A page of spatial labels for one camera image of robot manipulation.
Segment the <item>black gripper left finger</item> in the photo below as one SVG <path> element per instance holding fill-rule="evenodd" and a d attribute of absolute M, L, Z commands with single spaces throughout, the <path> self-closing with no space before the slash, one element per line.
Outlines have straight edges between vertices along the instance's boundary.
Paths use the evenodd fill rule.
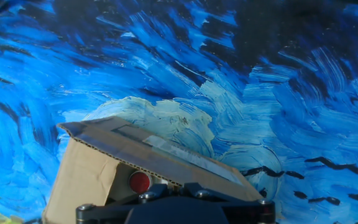
<path fill-rule="evenodd" d="M 76 208 L 76 224 L 125 223 L 130 212 L 145 203 L 173 196 L 177 187 L 156 184 L 148 191 L 134 194 L 103 206 L 86 203 Z"/>

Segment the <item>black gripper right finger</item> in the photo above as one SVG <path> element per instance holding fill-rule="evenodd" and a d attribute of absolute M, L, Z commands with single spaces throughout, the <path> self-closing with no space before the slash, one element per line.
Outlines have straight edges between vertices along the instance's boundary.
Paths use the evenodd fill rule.
<path fill-rule="evenodd" d="M 185 199 L 179 205 L 179 214 L 189 223 L 275 223 L 275 203 L 259 199 L 245 201 L 233 196 L 187 183 L 176 188 L 176 195 Z"/>

